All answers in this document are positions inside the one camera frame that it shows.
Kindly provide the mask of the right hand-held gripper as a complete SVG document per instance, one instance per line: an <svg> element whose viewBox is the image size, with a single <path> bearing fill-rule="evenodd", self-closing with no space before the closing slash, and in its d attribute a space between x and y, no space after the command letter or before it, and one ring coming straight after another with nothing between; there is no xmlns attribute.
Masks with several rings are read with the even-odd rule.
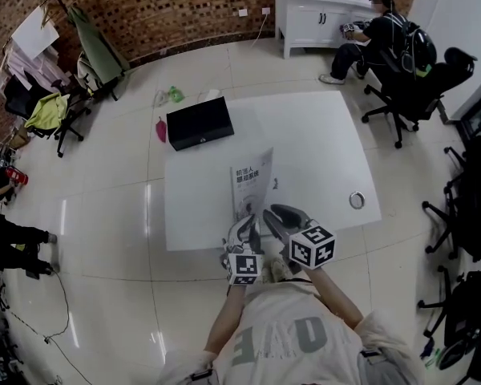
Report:
<svg viewBox="0 0 481 385"><path fill-rule="evenodd" d="M334 257L337 235L304 211L289 205L273 204L262 218L283 246L285 256L309 270L322 267Z"/></svg>

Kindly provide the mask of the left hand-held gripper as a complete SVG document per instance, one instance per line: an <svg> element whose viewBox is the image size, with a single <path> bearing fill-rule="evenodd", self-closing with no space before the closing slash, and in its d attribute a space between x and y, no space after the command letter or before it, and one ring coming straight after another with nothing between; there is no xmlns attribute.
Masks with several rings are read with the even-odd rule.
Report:
<svg viewBox="0 0 481 385"><path fill-rule="evenodd" d="M260 222L249 215L235 223L223 241L222 266L231 286L252 285L261 275L264 251Z"/></svg>

